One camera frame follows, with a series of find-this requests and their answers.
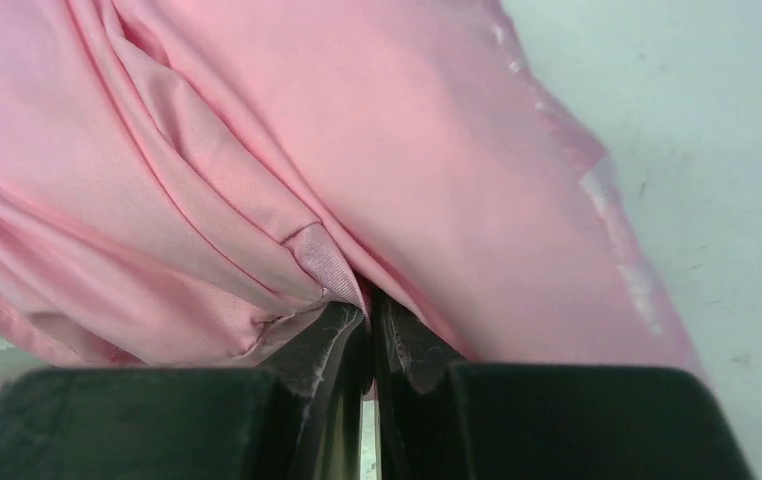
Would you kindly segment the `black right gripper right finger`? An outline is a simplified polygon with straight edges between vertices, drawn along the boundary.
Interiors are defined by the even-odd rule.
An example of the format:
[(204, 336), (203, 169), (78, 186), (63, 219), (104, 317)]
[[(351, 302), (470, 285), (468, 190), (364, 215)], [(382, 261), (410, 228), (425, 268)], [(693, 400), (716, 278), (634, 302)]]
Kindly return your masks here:
[(669, 368), (466, 360), (371, 295), (385, 479), (749, 479), (718, 403)]

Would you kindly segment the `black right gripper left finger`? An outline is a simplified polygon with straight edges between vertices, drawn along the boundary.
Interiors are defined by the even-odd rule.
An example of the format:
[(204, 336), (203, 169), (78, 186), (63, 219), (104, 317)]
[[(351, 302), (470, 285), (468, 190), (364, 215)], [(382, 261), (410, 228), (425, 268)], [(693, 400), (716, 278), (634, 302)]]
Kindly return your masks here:
[(355, 479), (364, 314), (327, 305), (251, 368), (49, 368), (0, 391), (0, 479)]

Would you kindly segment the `pink pillowcase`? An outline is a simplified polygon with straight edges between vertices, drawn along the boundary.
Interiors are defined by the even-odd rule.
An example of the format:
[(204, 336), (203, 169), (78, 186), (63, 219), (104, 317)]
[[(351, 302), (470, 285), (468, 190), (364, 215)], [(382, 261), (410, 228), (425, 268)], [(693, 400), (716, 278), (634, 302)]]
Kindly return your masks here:
[(702, 374), (496, 1), (0, 1), (0, 336), (249, 363), (378, 287), (479, 360)]

